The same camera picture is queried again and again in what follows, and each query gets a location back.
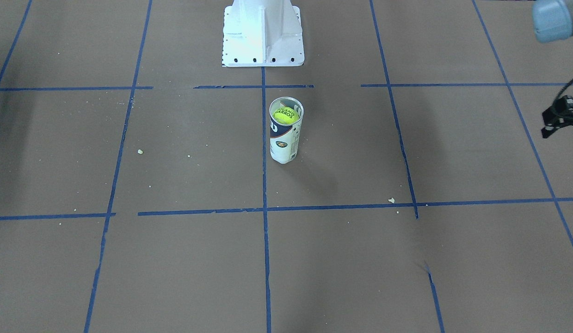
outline black cable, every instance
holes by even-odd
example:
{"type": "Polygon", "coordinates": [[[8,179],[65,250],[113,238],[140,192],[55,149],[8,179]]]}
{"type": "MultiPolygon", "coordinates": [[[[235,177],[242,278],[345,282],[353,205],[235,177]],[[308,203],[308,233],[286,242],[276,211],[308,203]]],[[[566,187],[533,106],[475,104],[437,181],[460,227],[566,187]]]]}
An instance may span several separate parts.
{"type": "Polygon", "coordinates": [[[573,79],[570,80],[570,82],[568,82],[568,83],[560,90],[559,93],[557,93],[557,96],[556,96],[555,99],[553,100],[553,103],[551,103],[550,110],[551,110],[551,113],[553,113],[556,117],[564,118],[564,119],[572,120],[572,121],[573,121],[573,117],[570,117],[570,116],[562,116],[561,114],[557,114],[557,111],[555,111],[555,102],[557,102],[557,101],[560,99],[562,93],[564,93],[564,92],[566,91],[566,89],[568,89],[568,87],[571,86],[572,84],[573,84],[573,79]]]}

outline white metal pedestal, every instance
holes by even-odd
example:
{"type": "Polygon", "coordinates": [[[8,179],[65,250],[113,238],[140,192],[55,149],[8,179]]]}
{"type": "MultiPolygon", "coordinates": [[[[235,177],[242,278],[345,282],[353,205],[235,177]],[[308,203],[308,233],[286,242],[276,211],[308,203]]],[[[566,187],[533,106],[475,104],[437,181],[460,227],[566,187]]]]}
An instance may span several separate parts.
{"type": "Polygon", "coordinates": [[[234,0],[225,8],[222,65],[300,66],[305,61],[301,11],[290,0],[234,0]]]}

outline tennis ball can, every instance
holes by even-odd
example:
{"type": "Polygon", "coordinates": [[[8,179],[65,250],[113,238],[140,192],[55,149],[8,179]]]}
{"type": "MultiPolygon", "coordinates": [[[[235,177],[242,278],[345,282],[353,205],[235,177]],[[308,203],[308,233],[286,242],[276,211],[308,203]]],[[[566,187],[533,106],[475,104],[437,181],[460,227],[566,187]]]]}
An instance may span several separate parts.
{"type": "Polygon", "coordinates": [[[303,114],[303,105],[292,97],[279,97],[270,104],[270,156],[276,162],[286,164],[296,158],[303,114]],[[274,118],[274,113],[280,108],[292,109],[299,118],[291,124],[284,124],[283,118],[274,118]]]}

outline yellow tennis ball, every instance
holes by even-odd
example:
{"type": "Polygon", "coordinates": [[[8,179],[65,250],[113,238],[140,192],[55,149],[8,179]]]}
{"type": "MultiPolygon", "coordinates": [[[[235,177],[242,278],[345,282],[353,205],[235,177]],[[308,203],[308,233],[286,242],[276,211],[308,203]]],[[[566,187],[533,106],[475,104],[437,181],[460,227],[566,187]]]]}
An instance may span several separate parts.
{"type": "Polygon", "coordinates": [[[289,107],[281,107],[274,111],[274,120],[282,125],[290,125],[299,120],[299,114],[289,107]]]}

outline blue tape line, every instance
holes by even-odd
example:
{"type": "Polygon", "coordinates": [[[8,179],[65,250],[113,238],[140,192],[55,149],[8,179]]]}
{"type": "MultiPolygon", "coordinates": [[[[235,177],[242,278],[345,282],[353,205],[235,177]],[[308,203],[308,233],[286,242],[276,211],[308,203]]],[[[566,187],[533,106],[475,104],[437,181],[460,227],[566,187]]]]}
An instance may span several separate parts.
{"type": "MultiPolygon", "coordinates": [[[[153,86],[141,86],[136,89],[153,89],[153,86]]],[[[0,91],[90,91],[90,90],[131,90],[131,86],[54,86],[41,88],[0,88],[0,91]]]]}
{"type": "MultiPolygon", "coordinates": [[[[511,86],[565,86],[566,83],[511,83],[511,86]]],[[[387,84],[361,84],[363,88],[384,88],[387,84]]],[[[409,87],[409,86],[506,86],[506,83],[432,83],[432,84],[390,84],[392,87],[409,87]]]]}
{"type": "MultiPolygon", "coordinates": [[[[556,198],[559,202],[573,202],[573,197],[556,198]]],[[[532,198],[532,199],[506,199],[506,200],[473,200],[456,202],[417,202],[418,207],[437,206],[477,206],[487,204],[521,204],[521,203],[552,203],[552,198],[532,198]]],[[[339,204],[329,206],[284,206],[267,207],[267,211],[295,211],[295,210],[334,210],[334,209],[375,209],[375,208],[400,208],[413,207],[413,203],[382,203],[382,204],[339,204]]],[[[138,216],[160,216],[160,215],[196,215],[211,213],[242,213],[242,212],[264,211],[263,207],[251,208],[231,208],[231,209],[202,209],[202,210],[169,210],[169,211],[141,211],[138,216]]]]}
{"type": "Polygon", "coordinates": [[[555,198],[558,202],[573,202],[573,198],[555,198]]]}
{"type": "Polygon", "coordinates": [[[225,214],[263,211],[263,208],[231,208],[231,209],[195,209],[195,210],[161,210],[161,211],[140,211],[138,216],[160,216],[160,215],[195,215],[195,214],[225,214]]]}
{"type": "Polygon", "coordinates": [[[149,0],[148,8],[147,8],[147,17],[144,23],[144,29],[142,30],[142,39],[140,43],[140,48],[138,50],[138,59],[136,60],[136,68],[134,69],[134,79],[132,80],[132,89],[130,90],[130,98],[128,99],[128,108],[126,108],[126,119],[124,120],[124,129],[122,130],[122,139],[120,140],[120,148],[117,152],[117,162],[116,162],[116,170],[113,175],[113,181],[111,182],[111,194],[109,198],[109,203],[107,204],[107,216],[105,218],[105,223],[103,223],[103,233],[102,233],[102,242],[99,251],[99,265],[98,268],[95,270],[95,276],[93,278],[93,285],[91,289],[91,297],[89,299],[89,305],[87,309],[87,318],[85,320],[85,329],[83,333],[88,333],[89,326],[91,324],[91,316],[93,312],[93,305],[95,302],[95,295],[98,289],[98,282],[99,282],[99,274],[101,272],[102,261],[103,261],[103,253],[105,250],[105,243],[106,243],[106,234],[107,229],[109,227],[109,221],[111,217],[111,209],[113,207],[113,200],[115,198],[116,193],[116,186],[117,186],[117,177],[120,173],[120,165],[122,164],[122,152],[124,148],[124,141],[126,139],[126,131],[128,130],[128,120],[130,119],[130,112],[132,110],[132,104],[134,101],[134,92],[136,91],[136,82],[138,80],[138,72],[140,70],[140,63],[142,60],[142,51],[144,49],[145,40],[147,38],[147,29],[148,29],[148,22],[151,17],[151,8],[153,7],[153,0],[149,0]]]}
{"type": "Polygon", "coordinates": [[[388,203],[388,204],[337,204],[331,206],[284,206],[268,207],[268,211],[287,210],[333,210],[333,209],[368,209],[368,208],[399,208],[414,207],[413,203],[388,203]]]}
{"type": "Polygon", "coordinates": [[[416,205],[416,195],[413,192],[412,175],[409,171],[409,164],[407,162],[407,156],[405,153],[405,147],[403,145],[403,137],[401,135],[401,128],[399,127],[399,119],[397,115],[397,109],[395,107],[394,92],[391,89],[391,81],[389,80],[389,72],[387,70],[387,61],[385,61],[385,53],[383,51],[383,44],[381,43],[381,34],[379,32],[379,26],[377,25],[377,17],[375,16],[375,6],[373,6],[373,0],[370,0],[370,10],[373,15],[373,24],[375,25],[375,32],[377,33],[377,41],[379,42],[379,51],[381,52],[381,61],[383,62],[383,70],[385,72],[385,80],[387,81],[387,89],[389,92],[389,99],[391,101],[391,108],[394,114],[395,127],[399,135],[399,145],[401,146],[401,154],[403,155],[403,161],[405,162],[405,170],[407,172],[407,184],[409,185],[409,192],[412,196],[413,211],[416,215],[416,219],[419,218],[418,206],[416,205]]]}
{"type": "Polygon", "coordinates": [[[264,262],[265,262],[265,330],[266,333],[272,332],[272,311],[270,303],[270,244],[268,236],[268,196],[267,196],[267,160],[266,160],[266,149],[267,145],[265,143],[267,137],[265,132],[265,68],[261,68],[261,137],[262,137],[262,192],[263,192],[263,214],[264,214],[264,262]]]}
{"type": "Polygon", "coordinates": [[[535,158],[537,160],[537,163],[539,164],[539,168],[542,171],[543,177],[544,177],[546,184],[547,184],[547,188],[549,189],[549,192],[551,194],[551,198],[553,199],[553,202],[555,204],[555,208],[557,209],[557,212],[560,216],[561,223],[564,226],[564,229],[566,230],[566,234],[568,235],[568,238],[570,239],[570,244],[572,245],[572,248],[573,248],[572,233],[570,232],[570,228],[568,226],[568,223],[566,222],[566,218],[564,217],[563,213],[561,212],[560,204],[559,204],[558,200],[555,198],[555,193],[553,191],[553,187],[551,187],[549,177],[547,177],[547,173],[546,173],[545,168],[543,166],[542,160],[539,157],[539,153],[537,152],[537,149],[535,147],[535,143],[533,142],[533,139],[531,137],[531,133],[529,133],[529,129],[527,128],[527,123],[525,122],[525,119],[523,118],[523,114],[521,113],[521,108],[518,106],[517,99],[514,96],[514,93],[512,92],[510,82],[508,82],[508,77],[506,76],[506,72],[504,71],[504,66],[502,66],[502,63],[500,62],[500,57],[498,56],[498,53],[496,52],[496,48],[494,47],[494,44],[492,43],[492,38],[490,37],[490,34],[487,31],[486,24],[483,22],[483,17],[481,16],[481,13],[479,11],[479,8],[477,7],[475,0],[472,0],[472,4],[473,4],[473,6],[477,12],[477,16],[479,17],[479,21],[481,23],[481,26],[483,27],[483,31],[486,34],[487,41],[490,43],[490,46],[492,47],[492,51],[494,53],[494,56],[496,57],[496,62],[498,63],[498,66],[500,67],[500,72],[502,72],[502,77],[504,78],[504,82],[506,83],[506,88],[508,88],[508,91],[510,92],[512,102],[514,103],[514,106],[517,109],[518,116],[521,119],[521,124],[523,125],[523,129],[525,130],[525,133],[527,134],[527,138],[529,139],[529,144],[531,145],[531,149],[533,150],[533,153],[535,154],[535,158]]]}
{"type": "Polygon", "coordinates": [[[3,76],[5,76],[5,70],[7,70],[7,65],[9,65],[9,61],[11,59],[11,55],[13,55],[13,50],[15,49],[15,45],[19,40],[19,36],[21,35],[21,31],[24,29],[25,21],[27,20],[27,16],[29,14],[29,8],[31,8],[31,3],[33,0],[29,0],[27,7],[25,8],[24,17],[21,19],[21,24],[19,25],[19,29],[17,29],[17,33],[15,34],[15,38],[13,43],[11,44],[11,48],[9,49],[9,53],[7,53],[7,58],[5,59],[5,63],[3,63],[3,68],[0,70],[0,82],[3,80],[3,76]]]}
{"type": "Polygon", "coordinates": [[[274,88],[314,88],[312,84],[304,85],[199,85],[193,89],[274,89],[274,88]]]}
{"type": "Polygon", "coordinates": [[[107,213],[0,216],[0,221],[79,219],[82,217],[105,217],[106,215],[107,213]]]}
{"type": "Polygon", "coordinates": [[[422,202],[418,206],[470,206],[470,205],[485,205],[485,204],[514,204],[514,203],[543,203],[554,202],[552,198],[536,198],[536,199],[507,199],[507,200],[474,200],[466,202],[422,202]]]}
{"type": "Polygon", "coordinates": [[[434,299],[434,308],[436,308],[436,317],[438,318],[438,326],[440,327],[440,333],[444,333],[444,323],[443,314],[440,310],[440,303],[438,303],[438,294],[436,293],[436,285],[432,280],[432,273],[430,272],[430,267],[425,263],[426,272],[428,273],[428,280],[430,280],[430,290],[432,290],[432,298],[434,299]]]}
{"type": "Polygon", "coordinates": [[[511,83],[511,86],[565,86],[566,83],[540,82],[540,83],[511,83]]]}

